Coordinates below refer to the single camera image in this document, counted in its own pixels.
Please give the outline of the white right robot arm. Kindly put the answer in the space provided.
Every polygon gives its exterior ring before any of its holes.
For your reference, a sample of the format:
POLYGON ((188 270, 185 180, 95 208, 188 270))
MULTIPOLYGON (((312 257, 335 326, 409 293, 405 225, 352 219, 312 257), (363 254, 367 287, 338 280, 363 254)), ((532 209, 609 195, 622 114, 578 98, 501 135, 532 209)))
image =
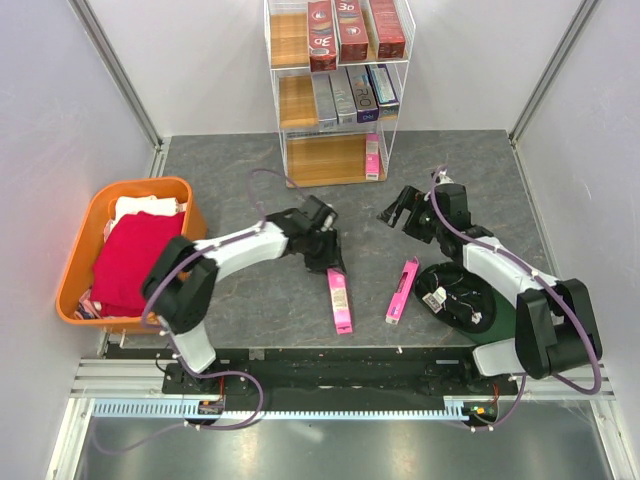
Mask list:
POLYGON ((481 393, 497 375, 562 379, 564 372, 582 366, 590 366, 594 380, 601 380, 602 344, 583 282, 559 280, 507 250, 492 232, 473 223, 465 186, 448 178, 427 192, 405 186, 378 218, 395 227, 403 213, 406 235, 437 242, 447 258, 515 310, 514 334, 475 348, 474 359, 458 368, 465 391, 481 393))

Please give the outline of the purple toothpaste box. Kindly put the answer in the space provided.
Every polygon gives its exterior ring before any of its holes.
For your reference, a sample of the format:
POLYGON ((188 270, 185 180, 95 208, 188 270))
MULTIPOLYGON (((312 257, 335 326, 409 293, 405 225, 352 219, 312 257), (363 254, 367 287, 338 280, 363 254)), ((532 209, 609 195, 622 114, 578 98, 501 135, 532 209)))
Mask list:
POLYGON ((387 66, 384 64, 367 65, 366 70, 378 105, 379 118, 397 118, 400 100, 387 66))
POLYGON ((365 66, 347 66, 346 72, 356 108, 357 122, 375 122, 379 108, 365 66))

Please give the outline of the silver Protefix toothpaste box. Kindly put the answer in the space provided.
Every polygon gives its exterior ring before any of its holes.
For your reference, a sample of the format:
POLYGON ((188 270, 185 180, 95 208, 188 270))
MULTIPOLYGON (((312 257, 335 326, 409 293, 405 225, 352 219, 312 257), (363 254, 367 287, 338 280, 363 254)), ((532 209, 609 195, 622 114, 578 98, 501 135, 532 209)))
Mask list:
POLYGON ((345 68, 329 73, 333 100, 339 124, 349 125, 357 121, 357 110, 345 68))

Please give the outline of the silver plain toothpaste box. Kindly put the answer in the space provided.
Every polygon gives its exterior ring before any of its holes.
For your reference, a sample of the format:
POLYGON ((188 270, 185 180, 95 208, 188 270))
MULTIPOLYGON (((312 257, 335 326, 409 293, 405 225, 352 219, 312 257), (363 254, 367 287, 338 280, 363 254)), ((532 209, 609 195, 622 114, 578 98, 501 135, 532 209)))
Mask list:
POLYGON ((312 76, 314 101, 321 131, 331 130, 337 125, 337 113, 333 100, 333 93, 329 75, 319 73, 312 76))

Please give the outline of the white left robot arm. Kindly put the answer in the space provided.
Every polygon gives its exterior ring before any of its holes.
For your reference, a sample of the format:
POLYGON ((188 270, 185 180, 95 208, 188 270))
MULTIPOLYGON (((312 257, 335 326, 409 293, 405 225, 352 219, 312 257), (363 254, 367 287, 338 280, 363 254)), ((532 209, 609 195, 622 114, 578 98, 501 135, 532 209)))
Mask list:
POLYGON ((159 318, 190 387, 208 393, 219 382, 216 351, 204 325, 216 284, 288 255, 301 255, 310 272, 344 274, 337 219, 332 206, 311 195, 298 208, 267 214, 226 236, 191 241, 179 235, 168 242, 142 283, 141 322, 151 313, 159 318))

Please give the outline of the red 3D toothpaste box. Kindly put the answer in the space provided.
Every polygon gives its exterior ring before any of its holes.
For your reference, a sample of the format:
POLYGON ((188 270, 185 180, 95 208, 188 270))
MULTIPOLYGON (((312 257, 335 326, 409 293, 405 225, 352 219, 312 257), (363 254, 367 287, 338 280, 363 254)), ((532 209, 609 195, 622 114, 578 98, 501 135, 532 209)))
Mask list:
POLYGON ((337 39, 331 1, 307 2, 307 44, 313 74, 337 68, 337 39))
POLYGON ((368 58, 369 38, 363 9, 358 0, 334 2, 341 63, 365 61, 368 58))

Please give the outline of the large red toothpaste box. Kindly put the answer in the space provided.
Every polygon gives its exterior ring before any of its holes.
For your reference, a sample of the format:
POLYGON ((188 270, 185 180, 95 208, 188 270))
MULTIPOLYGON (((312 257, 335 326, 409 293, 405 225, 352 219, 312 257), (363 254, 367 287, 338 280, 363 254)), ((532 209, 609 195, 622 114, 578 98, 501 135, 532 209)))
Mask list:
POLYGON ((374 27, 374 50, 378 59, 402 59, 406 38, 393 0, 370 0, 369 13, 374 27))

